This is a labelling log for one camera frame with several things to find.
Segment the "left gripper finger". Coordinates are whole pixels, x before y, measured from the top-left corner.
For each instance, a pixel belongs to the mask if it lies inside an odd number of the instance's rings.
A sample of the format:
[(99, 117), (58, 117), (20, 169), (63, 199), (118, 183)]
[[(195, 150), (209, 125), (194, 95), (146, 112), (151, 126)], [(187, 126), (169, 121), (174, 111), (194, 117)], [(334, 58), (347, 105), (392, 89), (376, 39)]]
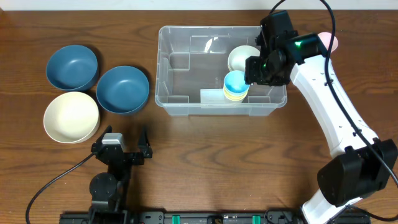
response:
[(102, 144), (102, 139), (104, 138), (104, 135), (107, 133), (111, 133), (111, 132), (112, 132), (112, 127), (111, 127), (111, 125), (108, 125), (108, 127), (103, 131), (103, 133), (95, 141), (95, 146)]
[(153, 151), (147, 137), (146, 127), (143, 127), (141, 130), (137, 146), (142, 153), (143, 158), (152, 158)]

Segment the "small white bowl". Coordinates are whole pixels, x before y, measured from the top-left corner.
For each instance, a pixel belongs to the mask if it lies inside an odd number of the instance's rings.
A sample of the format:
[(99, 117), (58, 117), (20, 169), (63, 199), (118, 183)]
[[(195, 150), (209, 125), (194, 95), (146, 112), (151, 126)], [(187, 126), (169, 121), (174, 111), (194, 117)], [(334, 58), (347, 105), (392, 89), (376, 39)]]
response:
[(260, 50), (250, 45), (236, 47), (228, 56), (228, 69), (230, 72), (235, 70), (245, 72), (246, 59), (251, 56), (260, 56)]

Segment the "light blue plastic cup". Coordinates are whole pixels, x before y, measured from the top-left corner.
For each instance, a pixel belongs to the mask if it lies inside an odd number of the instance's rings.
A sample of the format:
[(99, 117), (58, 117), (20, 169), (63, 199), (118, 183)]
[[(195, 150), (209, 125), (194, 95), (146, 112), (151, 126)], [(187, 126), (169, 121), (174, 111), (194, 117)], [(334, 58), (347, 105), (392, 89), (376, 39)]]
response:
[(235, 70), (225, 76), (224, 87), (231, 93), (243, 94), (249, 90), (250, 85), (245, 82), (245, 73)]

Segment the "light yellow plastic cup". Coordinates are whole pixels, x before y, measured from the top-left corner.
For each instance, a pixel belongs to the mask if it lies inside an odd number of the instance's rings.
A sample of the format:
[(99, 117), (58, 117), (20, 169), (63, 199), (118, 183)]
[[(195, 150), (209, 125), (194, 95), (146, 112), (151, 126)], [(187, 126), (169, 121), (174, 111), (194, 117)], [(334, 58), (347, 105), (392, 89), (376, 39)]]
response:
[(240, 97), (246, 96), (248, 91), (244, 91), (241, 93), (235, 93), (235, 92), (229, 91), (228, 89), (224, 88), (223, 93), (224, 93), (224, 96), (227, 96), (228, 98), (240, 98)]

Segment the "cream plastic cup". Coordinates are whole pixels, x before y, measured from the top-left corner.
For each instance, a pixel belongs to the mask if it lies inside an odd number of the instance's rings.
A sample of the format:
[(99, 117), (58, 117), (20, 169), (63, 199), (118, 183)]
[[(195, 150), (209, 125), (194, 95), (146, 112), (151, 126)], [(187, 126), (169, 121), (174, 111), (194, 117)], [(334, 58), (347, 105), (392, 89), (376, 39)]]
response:
[(240, 104), (243, 102), (244, 99), (245, 99), (245, 96), (240, 97), (240, 98), (228, 98), (227, 96), (224, 96), (225, 102), (229, 103), (229, 104)]

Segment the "pink plastic cup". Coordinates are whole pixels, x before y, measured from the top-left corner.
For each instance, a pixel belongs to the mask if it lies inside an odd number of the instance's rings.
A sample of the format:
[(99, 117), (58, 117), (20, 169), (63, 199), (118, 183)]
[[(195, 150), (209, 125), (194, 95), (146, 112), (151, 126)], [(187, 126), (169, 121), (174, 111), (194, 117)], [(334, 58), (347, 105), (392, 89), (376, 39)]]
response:
[[(328, 49), (331, 41), (331, 33), (321, 32), (318, 34), (318, 37), (320, 38), (325, 48)], [(331, 45), (331, 51), (334, 52), (337, 49), (337, 47), (338, 47), (338, 39), (334, 37), (333, 44)]]

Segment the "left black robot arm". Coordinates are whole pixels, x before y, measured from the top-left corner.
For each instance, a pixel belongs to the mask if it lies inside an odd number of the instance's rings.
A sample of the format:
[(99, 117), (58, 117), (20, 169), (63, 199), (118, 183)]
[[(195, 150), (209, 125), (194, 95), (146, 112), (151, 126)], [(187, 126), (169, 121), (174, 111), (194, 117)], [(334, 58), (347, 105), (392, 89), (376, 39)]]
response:
[(113, 133), (108, 126), (92, 144), (95, 158), (108, 166), (106, 172), (94, 176), (90, 182), (91, 207), (89, 224), (136, 223), (136, 215), (127, 209), (127, 190), (133, 166), (144, 164), (152, 158), (152, 148), (145, 129), (142, 129), (137, 143), (138, 152), (127, 152), (123, 135)]

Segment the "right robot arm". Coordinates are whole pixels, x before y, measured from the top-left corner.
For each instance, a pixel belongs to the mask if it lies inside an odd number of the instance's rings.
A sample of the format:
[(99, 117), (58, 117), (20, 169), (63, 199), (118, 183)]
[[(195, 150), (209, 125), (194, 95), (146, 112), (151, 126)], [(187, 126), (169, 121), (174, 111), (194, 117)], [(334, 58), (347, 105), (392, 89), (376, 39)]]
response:
[(331, 161), (317, 174), (318, 191), (302, 205), (306, 223), (328, 223), (346, 209), (384, 189), (397, 160), (397, 146), (382, 141), (363, 121), (345, 93), (331, 63), (333, 34), (296, 31), (261, 33), (261, 53), (246, 61), (248, 84), (294, 84), (312, 109), (326, 137)]

